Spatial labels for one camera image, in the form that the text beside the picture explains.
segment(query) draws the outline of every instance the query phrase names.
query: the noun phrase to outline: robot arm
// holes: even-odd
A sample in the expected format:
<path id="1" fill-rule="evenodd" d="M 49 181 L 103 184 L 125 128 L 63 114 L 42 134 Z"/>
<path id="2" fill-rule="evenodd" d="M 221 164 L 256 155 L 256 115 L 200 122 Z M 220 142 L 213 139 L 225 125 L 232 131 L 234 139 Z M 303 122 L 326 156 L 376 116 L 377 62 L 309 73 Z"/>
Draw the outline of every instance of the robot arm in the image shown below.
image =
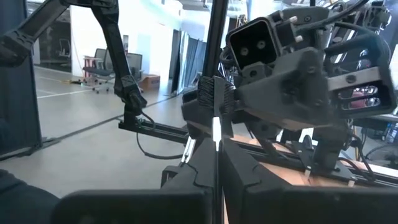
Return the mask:
<path id="1" fill-rule="evenodd" d="M 103 30 L 106 45 L 115 72 L 114 91 L 126 104 L 131 116 L 141 114 L 147 101 L 126 60 L 118 26 L 119 4 L 117 0 L 46 0 L 18 28 L 0 37 L 0 66 L 17 67 L 30 55 L 34 42 L 69 6 L 88 7 Z"/>

